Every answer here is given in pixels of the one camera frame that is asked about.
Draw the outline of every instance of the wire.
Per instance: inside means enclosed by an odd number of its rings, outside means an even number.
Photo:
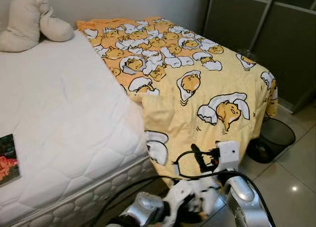
[[[258,193],[258,196],[261,200],[261,203],[267,213],[267,216],[268,216],[268,220],[271,224],[272,227],[276,227],[275,225],[275,222],[273,220],[273,217],[268,209],[268,206],[262,196],[262,194],[260,193],[258,187],[255,185],[255,183],[245,174],[243,173],[240,173],[240,172],[237,172],[237,171],[219,171],[219,172],[215,172],[215,173],[211,173],[211,174],[204,174],[204,175],[200,175],[200,176],[186,176],[186,175],[180,175],[184,178],[187,178],[189,180],[197,180],[197,179],[200,179],[200,178],[206,178],[206,177],[211,177],[211,176],[215,176],[215,175],[220,175],[220,174],[232,174],[232,175],[236,175],[236,176],[241,176],[242,178],[244,178],[246,181],[248,181],[252,186],[253,188],[256,190],[256,192]],[[100,210],[100,212],[98,213],[98,215],[95,217],[94,221],[93,221],[93,227],[96,226],[98,220],[101,218],[101,216],[103,215],[104,211],[108,208],[108,206],[119,196],[121,195],[123,192],[127,191],[128,189],[130,189],[131,187],[135,186],[135,185],[138,185],[140,183],[143,183],[143,182],[146,182],[146,181],[149,181],[149,180],[155,180],[155,179],[160,179],[160,178],[168,178],[168,179],[171,179],[173,181],[176,181],[176,180],[181,180],[181,179],[178,179],[178,178],[173,178],[173,177],[170,177],[170,176],[163,176],[163,175],[157,175],[157,176],[152,176],[152,177],[149,177],[149,178],[145,178],[145,179],[141,179],[139,181],[136,181],[128,186],[126,186],[125,188],[123,188],[122,190],[120,190],[119,192],[117,192],[115,195],[113,195],[105,204],[104,206],[102,207],[102,209]]]
[[[267,120],[267,119],[270,119],[270,118],[271,118],[271,116],[268,115],[267,111],[265,112],[265,114],[266,114],[266,117],[263,117],[263,120]]]
[[[146,182],[146,181],[149,181],[149,180],[155,180],[155,179],[160,179],[160,178],[167,178],[167,179],[171,179],[172,181],[176,181],[176,180],[181,180],[181,179],[178,179],[178,178],[173,178],[173,177],[170,177],[170,176],[164,176],[164,175],[156,175],[156,176],[152,176],[152,177],[149,177],[149,178],[145,178],[145,179],[141,179],[141,180],[138,180],[128,186],[126,186],[125,188],[123,188],[122,190],[120,190],[119,192],[117,192],[115,195],[113,195],[105,204],[104,206],[102,207],[102,209],[99,211],[98,215],[94,218],[94,221],[93,221],[93,224],[92,226],[96,226],[98,220],[101,218],[101,216],[103,215],[104,211],[108,208],[108,206],[119,196],[121,195],[123,192],[127,191],[128,189],[130,189],[131,187],[135,186],[135,185],[138,185],[138,184],[141,184],[143,182]]]
[[[178,156],[178,158],[175,160],[175,162],[173,162],[173,164],[179,164],[179,160],[183,156],[185,156],[186,154],[191,154],[191,153],[194,153],[194,154],[206,154],[206,155],[213,156],[213,152],[211,152],[211,151],[208,151],[208,152],[205,152],[205,151],[186,151],[186,152],[181,153],[181,155]]]

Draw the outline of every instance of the wall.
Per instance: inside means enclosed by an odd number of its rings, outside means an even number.
[[[0,0],[0,30],[7,25],[9,3]],[[75,27],[76,20],[162,16],[201,33],[209,0],[49,0],[58,17]]]

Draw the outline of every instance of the yellow comforter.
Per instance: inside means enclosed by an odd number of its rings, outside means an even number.
[[[235,140],[242,157],[265,112],[276,113],[276,80],[266,68],[168,20],[96,19],[78,28],[142,103],[149,155],[161,175],[175,175],[173,162],[191,144],[208,151]],[[200,173],[194,156],[180,169]]]

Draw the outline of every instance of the black trash can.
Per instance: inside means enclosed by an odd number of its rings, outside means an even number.
[[[247,154],[259,163],[269,163],[294,142],[295,134],[288,125],[274,118],[266,118],[259,138],[249,142]]]

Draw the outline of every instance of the bedsheet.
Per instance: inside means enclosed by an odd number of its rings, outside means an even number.
[[[265,112],[277,110],[277,84],[264,67],[161,17],[79,21],[132,100],[143,106],[149,155],[162,175],[196,144],[235,140],[243,157]],[[180,165],[198,175],[194,156]]]
[[[0,188],[0,226],[146,156],[142,109],[78,31],[0,53],[0,137],[13,133],[21,178]]]

